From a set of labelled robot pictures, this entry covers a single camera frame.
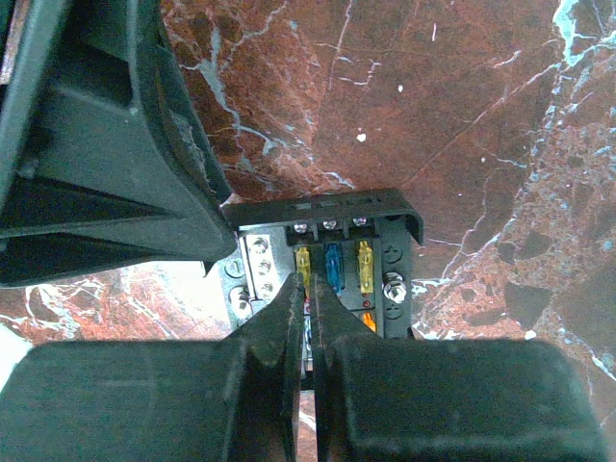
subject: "black plastic part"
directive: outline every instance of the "black plastic part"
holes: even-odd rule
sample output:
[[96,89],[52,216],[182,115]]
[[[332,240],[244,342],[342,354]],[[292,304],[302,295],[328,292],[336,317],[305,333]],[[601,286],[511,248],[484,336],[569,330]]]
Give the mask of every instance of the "black plastic part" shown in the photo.
[[302,290],[221,342],[40,346],[0,395],[2,460],[293,461]]
[[321,277],[313,291],[319,460],[607,460],[557,348],[380,339]]
[[[230,189],[158,0],[33,0],[0,146],[0,287],[125,266],[136,254],[211,264],[236,248],[218,206]],[[34,236],[58,245],[42,268]],[[110,246],[131,250],[105,261]],[[81,255],[94,248],[100,259],[88,265]]]
[[272,223],[284,226],[306,223],[309,229],[318,232],[318,226],[330,218],[351,222],[353,218],[359,217],[400,216],[404,217],[406,228],[415,241],[420,245],[424,244],[424,220],[404,199],[402,193],[395,189],[318,195],[258,204],[234,204],[224,207],[223,212],[234,228],[243,231]]
[[4,56],[9,29],[11,27],[11,17],[15,7],[15,0],[0,0],[0,67],[2,67],[2,57]]

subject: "metal screw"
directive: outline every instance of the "metal screw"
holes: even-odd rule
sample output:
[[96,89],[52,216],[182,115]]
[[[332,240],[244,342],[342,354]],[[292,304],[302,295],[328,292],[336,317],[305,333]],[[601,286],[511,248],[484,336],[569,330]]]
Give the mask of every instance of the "metal screw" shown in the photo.
[[259,268],[257,269],[257,272],[261,274],[262,276],[265,276],[268,272],[270,272],[270,269],[271,269],[271,263],[267,260],[264,260],[259,264]]
[[257,255],[263,255],[268,250],[268,247],[268,242],[263,238],[259,238],[250,246],[250,251]]
[[269,282],[266,282],[263,286],[261,286],[261,292],[263,294],[263,298],[271,298],[273,286]]
[[229,301],[231,308],[238,318],[246,318],[252,316],[252,305],[250,304],[250,295],[244,286],[234,287],[229,291]]
[[337,224],[338,222],[335,219],[329,219],[323,222],[323,228],[325,228],[327,231],[331,231],[332,229],[336,229]]
[[397,272],[387,272],[383,278],[383,294],[394,303],[401,304],[406,298],[406,284]]
[[294,224],[293,229],[297,234],[305,234],[308,231],[308,223]]
[[353,224],[355,226],[366,226],[366,223],[368,223],[368,219],[366,217],[360,217],[360,218],[353,219]]

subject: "yellow fuse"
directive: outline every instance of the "yellow fuse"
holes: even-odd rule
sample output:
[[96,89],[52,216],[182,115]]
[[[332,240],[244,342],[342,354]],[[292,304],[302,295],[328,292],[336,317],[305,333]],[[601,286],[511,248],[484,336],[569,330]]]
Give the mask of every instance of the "yellow fuse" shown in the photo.
[[374,292],[374,271],[372,270],[372,248],[368,241],[359,243],[359,287],[362,294]]
[[374,318],[370,313],[364,313],[362,315],[362,321],[364,324],[370,328],[372,332],[376,332],[376,322],[374,322]]
[[306,298],[310,298],[310,252],[308,247],[300,247],[295,254],[297,272],[304,276],[304,287],[306,288]]

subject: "fuse box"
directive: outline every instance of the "fuse box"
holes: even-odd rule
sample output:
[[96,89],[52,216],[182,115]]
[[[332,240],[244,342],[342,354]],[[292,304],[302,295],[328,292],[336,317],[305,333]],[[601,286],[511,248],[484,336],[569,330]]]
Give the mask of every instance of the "fuse box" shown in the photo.
[[[422,242],[424,229],[400,192],[231,205],[223,212],[239,242],[219,263],[235,327],[263,309],[287,276],[298,272],[306,288],[315,273],[325,277],[343,305],[380,337],[412,335],[411,243]],[[311,370],[309,289],[305,295],[304,373]]]

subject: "blade fuse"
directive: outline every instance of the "blade fuse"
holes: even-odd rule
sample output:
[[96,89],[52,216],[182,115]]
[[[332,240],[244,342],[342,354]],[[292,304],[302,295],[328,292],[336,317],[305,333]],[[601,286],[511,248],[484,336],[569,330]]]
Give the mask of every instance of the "blade fuse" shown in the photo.
[[343,293],[345,286],[345,272],[343,271],[342,250],[338,244],[330,244],[325,251],[325,269],[327,270],[327,282],[337,296]]
[[373,259],[372,247],[368,241],[359,243],[359,287],[362,294],[372,294],[374,292]]
[[308,247],[300,247],[295,253],[297,272],[304,277],[306,298],[310,298],[310,252]]
[[374,318],[371,313],[364,313],[362,315],[362,321],[367,327],[370,328],[372,332],[376,332],[376,322],[374,322]]

